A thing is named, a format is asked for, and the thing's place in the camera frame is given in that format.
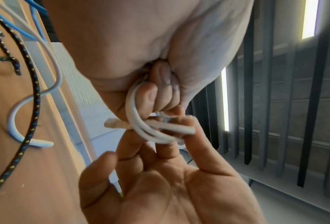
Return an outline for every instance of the hand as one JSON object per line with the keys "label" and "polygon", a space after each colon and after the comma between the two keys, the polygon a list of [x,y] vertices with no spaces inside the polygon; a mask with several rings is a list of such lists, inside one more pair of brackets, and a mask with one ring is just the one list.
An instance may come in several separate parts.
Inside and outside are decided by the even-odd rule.
{"label": "hand", "polygon": [[[109,109],[126,120],[127,91],[148,72],[158,87],[154,111],[186,108],[233,59],[253,2],[49,0],[44,4],[78,70],[91,80]],[[155,64],[150,71],[149,62],[158,59],[169,66]]]}
{"label": "hand", "polygon": [[[196,128],[184,142],[198,168],[186,164],[176,143],[156,145],[154,152],[128,130],[116,153],[104,153],[80,177],[88,223],[265,223],[249,186],[211,146],[197,119],[176,123]],[[108,180],[114,169],[123,197]]]}

